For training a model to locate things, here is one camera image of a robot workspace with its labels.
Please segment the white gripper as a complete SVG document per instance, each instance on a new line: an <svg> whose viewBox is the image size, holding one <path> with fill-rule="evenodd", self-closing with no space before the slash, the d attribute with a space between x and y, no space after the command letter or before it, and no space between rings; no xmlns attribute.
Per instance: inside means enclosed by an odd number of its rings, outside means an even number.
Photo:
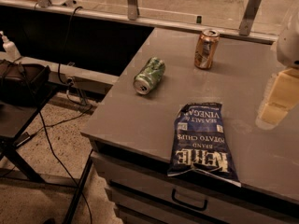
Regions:
<svg viewBox="0 0 299 224"><path fill-rule="evenodd" d="M277 58L286 67L273 74L265 86L255 124L274 129L299 104L299 10L290 17L277 41Z"/></svg>

